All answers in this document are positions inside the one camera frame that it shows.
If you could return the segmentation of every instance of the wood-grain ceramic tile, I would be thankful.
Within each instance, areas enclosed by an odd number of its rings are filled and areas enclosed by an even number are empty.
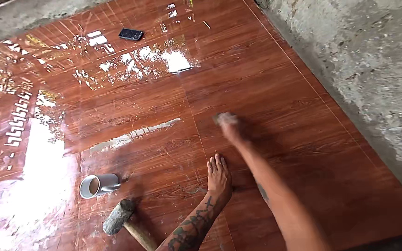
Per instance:
[[[101,229],[123,198],[161,242],[220,152],[234,194],[201,249],[283,250],[212,120],[228,110],[335,248],[402,234],[401,185],[254,2],[115,0],[0,42],[0,249],[141,250]],[[121,188],[81,198],[81,180],[104,173]]]

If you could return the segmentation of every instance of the smartphone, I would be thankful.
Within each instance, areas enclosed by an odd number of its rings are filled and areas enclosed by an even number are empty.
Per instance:
[[[120,31],[119,33],[119,37],[133,41],[138,41],[139,39],[141,39],[143,34],[144,32],[141,30],[132,30],[123,28],[122,31]]]

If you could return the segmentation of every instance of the person's hand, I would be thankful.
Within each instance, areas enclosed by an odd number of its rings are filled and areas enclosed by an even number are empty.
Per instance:
[[[217,122],[223,131],[224,137],[233,145],[240,144],[244,141],[238,129],[239,120],[236,115],[230,112],[220,113],[218,114]]]
[[[209,178],[207,179],[207,188],[212,196],[217,196],[219,201],[226,203],[232,197],[232,175],[227,168],[226,161],[220,154],[215,154],[207,162],[209,169]]]

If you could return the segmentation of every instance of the small stick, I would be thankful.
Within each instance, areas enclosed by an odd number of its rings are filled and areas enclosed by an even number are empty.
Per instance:
[[[203,21],[203,22],[210,29],[210,26],[205,21]]]

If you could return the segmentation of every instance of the hammer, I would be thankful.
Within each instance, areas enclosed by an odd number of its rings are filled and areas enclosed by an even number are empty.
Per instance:
[[[133,212],[134,202],[127,199],[121,200],[103,223],[103,231],[108,235],[117,234],[124,226],[145,250],[155,251],[158,245],[140,228],[129,221]]]

